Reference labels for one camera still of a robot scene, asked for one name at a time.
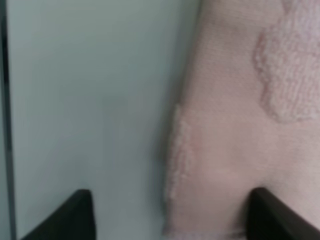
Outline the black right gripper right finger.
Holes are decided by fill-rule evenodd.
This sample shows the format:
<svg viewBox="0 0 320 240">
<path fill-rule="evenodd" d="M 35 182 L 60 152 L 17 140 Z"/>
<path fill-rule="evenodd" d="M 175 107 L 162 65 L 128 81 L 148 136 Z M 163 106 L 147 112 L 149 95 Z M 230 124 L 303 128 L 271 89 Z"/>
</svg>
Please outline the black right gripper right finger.
<svg viewBox="0 0 320 240">
<path fill-rule="evenodd" d="M 248 240 L 320 240 L 320 231 L 266 188 L 251 191 L 246 219 Z"/>
</svg>

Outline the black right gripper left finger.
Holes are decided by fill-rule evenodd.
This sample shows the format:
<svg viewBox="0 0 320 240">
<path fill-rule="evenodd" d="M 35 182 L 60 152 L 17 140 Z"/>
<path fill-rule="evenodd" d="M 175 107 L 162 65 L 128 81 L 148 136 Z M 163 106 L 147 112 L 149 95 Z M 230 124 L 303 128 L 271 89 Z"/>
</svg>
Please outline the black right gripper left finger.
<svg viewBox="0 0 320 240">
<path fill-rule="evenodd" d="M 28 233 L 24 240 L 95 240 L 93 196 L 88 189 L 75 191 L 55 212 Z"/>
</svg>

